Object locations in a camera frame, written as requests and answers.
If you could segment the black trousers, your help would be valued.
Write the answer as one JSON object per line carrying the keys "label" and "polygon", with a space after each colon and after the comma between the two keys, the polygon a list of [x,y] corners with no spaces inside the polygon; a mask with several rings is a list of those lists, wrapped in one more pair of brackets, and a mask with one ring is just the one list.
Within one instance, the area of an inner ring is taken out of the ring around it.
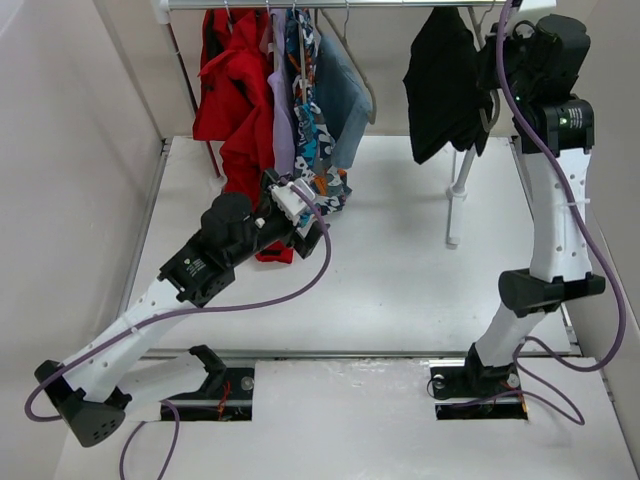
{"label": "black trousers", "polygon": [[403,84],[414,161],[421,165],[446,144],[482,154],[493,101],[478,87],[477,50],[472,32],[455,7],[434,8],[410,47]]}

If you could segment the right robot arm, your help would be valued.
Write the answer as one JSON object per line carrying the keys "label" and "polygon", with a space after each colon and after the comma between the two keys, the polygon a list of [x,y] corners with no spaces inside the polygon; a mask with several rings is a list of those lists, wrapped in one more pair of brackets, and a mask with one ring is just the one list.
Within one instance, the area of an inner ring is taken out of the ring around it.
{"label": "right robot arm", "polygon": [[514,350],[564,302],[605,290],[575,223],[585,217],[595,115],[572,89],[590,46],[586,26],[570,17],[543,13],[507,24],[505,77],[528,123],[517,129],[517,147],[530,179],[534,244],[529,267],[500,275],[500,306],[467,353],[462,381],[474,395],[498,392],[515,371]]}

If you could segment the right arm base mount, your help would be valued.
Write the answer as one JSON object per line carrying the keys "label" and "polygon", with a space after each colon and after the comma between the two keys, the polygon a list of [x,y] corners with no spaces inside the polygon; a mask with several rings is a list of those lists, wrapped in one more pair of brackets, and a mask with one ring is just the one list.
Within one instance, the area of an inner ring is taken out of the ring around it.
{"label": "right arm base mount", "polygon": [[434,365],[430,375],[427,391],[437,420],[528,419],[513,365],[478,374],[462,365]]}

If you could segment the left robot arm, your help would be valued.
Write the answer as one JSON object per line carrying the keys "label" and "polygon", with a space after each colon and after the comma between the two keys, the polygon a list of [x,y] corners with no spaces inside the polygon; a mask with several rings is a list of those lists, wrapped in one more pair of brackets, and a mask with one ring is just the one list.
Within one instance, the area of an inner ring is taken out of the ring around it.
{"label": "left robot arm", "polygon": [[260,188],[258,209],[243,193],[216,197],[196,233],[133,306],[76,354],[36,369],[39,389],[82,447],[105,441],[148,403],[184,393],[217,394],[227,367],[206,345],[148,368],[134,366],[185,317],[215,312],[211,300],[234,282],[246,260],[276,242],[307,258],[328,238],[316,194],[304,180],[269,169]]}

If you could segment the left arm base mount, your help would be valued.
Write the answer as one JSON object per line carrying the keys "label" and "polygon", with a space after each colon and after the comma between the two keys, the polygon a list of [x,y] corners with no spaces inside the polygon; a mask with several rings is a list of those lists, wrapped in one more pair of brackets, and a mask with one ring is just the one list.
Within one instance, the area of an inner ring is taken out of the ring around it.
{"label": "left arm base mount", "polygon": [[189,349],[204,364],[206,378],[198,388],[179,391],[168,399],[182,421],[250,421],[253,413],[255,363],[232,359],[225,363],[208,346]]}

